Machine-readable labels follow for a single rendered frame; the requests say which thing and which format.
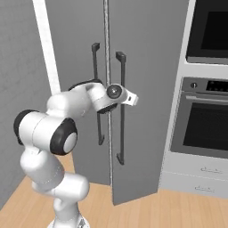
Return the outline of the grey fridge door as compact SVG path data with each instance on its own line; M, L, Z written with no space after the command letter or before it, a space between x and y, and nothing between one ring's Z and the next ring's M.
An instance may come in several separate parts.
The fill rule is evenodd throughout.
M110 0L111 81L120 82L116 52L126 55L126 89L138 103L125 107L125 148L120 114L112 112L112 196L115 205L159 187L168 121L189 0Z
M62 91L94 77L92 44L98 78L105 80L102 0L45 0L58 77ZM101 115L102 134L108 134L108 119ZM108 143L98 143L97 115L89 110L77 121L78 141L72 152L77 173L91 183L110 183Z

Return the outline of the white appliance cabinet frame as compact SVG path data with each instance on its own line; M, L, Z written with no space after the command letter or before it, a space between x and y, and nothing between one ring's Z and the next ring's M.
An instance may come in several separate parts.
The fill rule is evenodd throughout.
M195 2L196 0L189 1L187 15L186 15L182 48L180 52L180 59L179 59L176 81L175 81L175 91L174 91L172 109L170 113L169 125L167 130L167 141L166 141L163 164L162 164L162 173L164 172L163 166L164 166L165 156L167 153L172 152L170 150L170 145L171 145L172 135L174 131L175 114L177 110L178 100L180 98L183 79L185 77L201 77L201 78L228 80L228 65L189 63L186 60L186 52L187 52L187 47L188 47L188 42L190 37L191 23L192 23Z

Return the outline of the black built-in microwave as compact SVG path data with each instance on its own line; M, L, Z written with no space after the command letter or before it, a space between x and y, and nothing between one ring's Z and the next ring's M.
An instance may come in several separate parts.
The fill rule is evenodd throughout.
M228 65L228 0L196 0L186 60Z

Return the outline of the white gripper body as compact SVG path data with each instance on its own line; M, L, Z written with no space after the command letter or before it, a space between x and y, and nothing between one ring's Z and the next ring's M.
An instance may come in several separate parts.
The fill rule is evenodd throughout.
M138 103L138 99L139 97L136 94L124 89L121 103L129 106L135 106Z

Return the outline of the grey built-in oven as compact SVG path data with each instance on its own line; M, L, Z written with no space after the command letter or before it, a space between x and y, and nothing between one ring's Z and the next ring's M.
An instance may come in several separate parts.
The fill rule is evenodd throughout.
M183 79L170 150L228 159L228 105L191 101L185 98L186 95L228 100L228 80Z

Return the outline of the white drawer front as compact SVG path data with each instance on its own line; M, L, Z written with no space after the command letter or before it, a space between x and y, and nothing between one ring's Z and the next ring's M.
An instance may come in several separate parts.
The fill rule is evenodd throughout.
M222 174L202 172L200 169L221 170ZM217 159L182 153L169 152L165 156L163 170L166 172L207 177L228 181L228 159Z
M159 187L165 190L181 191L228 199L228 181L225 180L164 171L161 175Z

